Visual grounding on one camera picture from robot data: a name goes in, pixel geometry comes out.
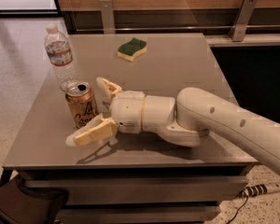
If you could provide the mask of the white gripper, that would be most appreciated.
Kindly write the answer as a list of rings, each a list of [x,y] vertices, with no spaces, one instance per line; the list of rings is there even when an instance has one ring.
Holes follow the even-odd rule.
[[[142,109],[145,94],[141,91],[124,91],[122,87],[106,78],[96,78],[96,83],[106,96],[112,118],[99,114],[84,127],[68,135],[65,143],[69,147],[82,147],[89,144],[114,145],[118,142],[116,135],[122,133],[140,133]]]

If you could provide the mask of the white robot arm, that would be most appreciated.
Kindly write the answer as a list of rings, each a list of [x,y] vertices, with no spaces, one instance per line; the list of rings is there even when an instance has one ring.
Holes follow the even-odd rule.
[[[70,147],[117,142],[116,134],[150,132],[183,147],[196,147],[214,132],[280,175],[280,124],[199,88],[185,88],[176,98],[124,91],[98,77],[110,116],[98,115],[67,136]]]

